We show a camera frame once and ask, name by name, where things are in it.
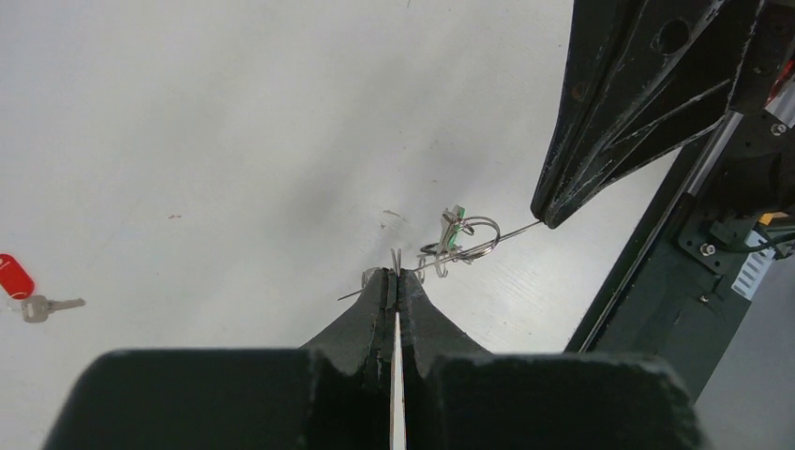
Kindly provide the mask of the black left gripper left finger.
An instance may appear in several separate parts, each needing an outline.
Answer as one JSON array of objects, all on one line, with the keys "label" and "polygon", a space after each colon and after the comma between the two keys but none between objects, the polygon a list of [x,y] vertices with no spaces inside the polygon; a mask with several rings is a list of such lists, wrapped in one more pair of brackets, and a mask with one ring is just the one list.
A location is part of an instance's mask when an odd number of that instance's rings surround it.
[{"label": "black left gripper left finger", "polygon": [[386,449],[396,275],[293,349],[119,350],[79,377],[48,449]]}]

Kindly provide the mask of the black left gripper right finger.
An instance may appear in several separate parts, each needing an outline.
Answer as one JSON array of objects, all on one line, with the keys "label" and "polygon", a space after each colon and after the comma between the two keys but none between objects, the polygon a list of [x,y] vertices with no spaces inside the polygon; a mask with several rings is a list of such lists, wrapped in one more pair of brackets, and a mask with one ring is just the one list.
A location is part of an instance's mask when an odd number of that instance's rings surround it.
[{"label": "black left gripper right finger", "polygon": [[494,354],[447,319],[417,276],[397,280],[411,449],[701,449],[690,396],[635,354]]}]

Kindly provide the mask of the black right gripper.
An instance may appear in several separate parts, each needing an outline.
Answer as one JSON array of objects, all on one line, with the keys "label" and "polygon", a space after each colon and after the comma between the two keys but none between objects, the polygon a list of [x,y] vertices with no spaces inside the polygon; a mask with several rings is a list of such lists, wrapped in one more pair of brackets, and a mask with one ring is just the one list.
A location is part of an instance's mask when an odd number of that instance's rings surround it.
[{"label": "black right gripper", "polygon": [[[531,210],[562,225],[608,185],[712,128],[730,59],[711,49],[726,1],[577,1],[556,127]],[[766,107],[794,79],[794,3],[766,1],[730,109],[742,115],[723,166],[739,217],[794,212],[794,127]]]}]

